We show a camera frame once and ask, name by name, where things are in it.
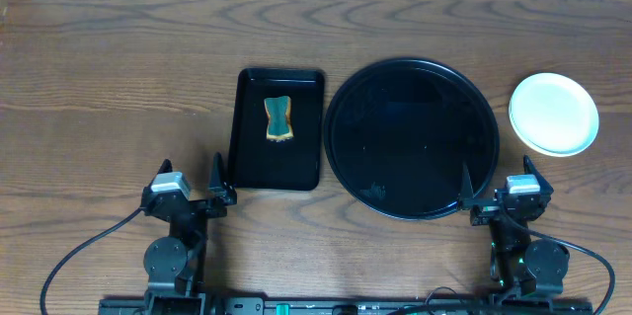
white saucer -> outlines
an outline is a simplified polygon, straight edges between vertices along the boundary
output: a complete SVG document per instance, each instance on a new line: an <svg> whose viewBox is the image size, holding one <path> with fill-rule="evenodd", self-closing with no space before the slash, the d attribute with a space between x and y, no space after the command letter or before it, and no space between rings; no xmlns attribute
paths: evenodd
<svg viewBox="0 0 632 315"><path fill-rule="evenodd" d="M523 80L513 92L509 113L522 142L549 156L584 151L599 130L593 98L574 80L555 73Z"/></svg>

black round tray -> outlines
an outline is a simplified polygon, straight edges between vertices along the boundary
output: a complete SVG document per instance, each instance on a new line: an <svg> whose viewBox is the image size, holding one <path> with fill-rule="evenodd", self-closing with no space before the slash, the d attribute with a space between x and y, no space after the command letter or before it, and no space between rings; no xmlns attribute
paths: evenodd
<svg viewBox="0 0 632 315"><path fill-rule="evenodd" d="M474 195L496 169L498 126L489 104L457 71L417 58L356 73L325 117L325 151L358 200L403 219L457 210L463 163Z"/></svg>

wood grain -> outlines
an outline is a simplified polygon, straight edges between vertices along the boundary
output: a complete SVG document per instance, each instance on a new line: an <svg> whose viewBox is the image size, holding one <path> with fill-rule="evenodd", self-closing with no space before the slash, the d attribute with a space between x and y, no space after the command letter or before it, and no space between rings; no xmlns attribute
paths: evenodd
<svg viewBox="0 0 632 315"><path fill-rule="evenodd" d="M632 312L632 0L12 0L0 34L0 312L38 313L59 259L115 224L171 158L201 197L226 154L237 74L320 68L326 103L355 71L394 56L461 71L489 100L502 151L493 186L529 153L556 192L534 229L609 259L606 314ZM586 152L527 150L507 118L525 76L554 71L591 93ZM489 235L468 215L427 222L368 210L323 156L311 193L239 191L213 221L206 282L270 296L426 296L490 286ZM142 255L167 225L138 217L76 256L48 294L53 314L94 314L141 295ZM295 245L291 251L284 250ZM597 305L607 274L572 253L565 295Z"/></svg>

black tray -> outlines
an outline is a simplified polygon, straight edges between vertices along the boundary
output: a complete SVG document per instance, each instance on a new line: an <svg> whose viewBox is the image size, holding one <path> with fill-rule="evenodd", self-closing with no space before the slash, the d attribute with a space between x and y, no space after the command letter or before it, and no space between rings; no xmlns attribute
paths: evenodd
<svg viewBox="0 0 632 315"><path fill-rule="evenodd" d="M228 154L234 187L311 191L320 174L325 78L316 70L247 68L239 74ZM266 139L265 98L288 96L294 137Z"/></svg>
<svg viewBox="0 0 632 315"><path fill-rule="evenodd" d="M334 96L324 128L338 180L397 218L455 212L463 163L479 196L498 161L498 127L483 95L429 60L391 59L360 70Z"/></svg>

black rectangular tray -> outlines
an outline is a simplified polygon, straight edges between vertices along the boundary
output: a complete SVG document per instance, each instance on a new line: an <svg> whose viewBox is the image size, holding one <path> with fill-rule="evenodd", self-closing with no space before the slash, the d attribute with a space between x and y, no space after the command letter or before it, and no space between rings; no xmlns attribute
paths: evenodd
<svg viewBox="0 0 632 315"><path fill-rule="evenodd" d="M320 175L325 78L317 70L246 68L239 74L228 152L228 181L237 188L311 191ZM266 139L265 98L291 99L294 137Z"/></svg>

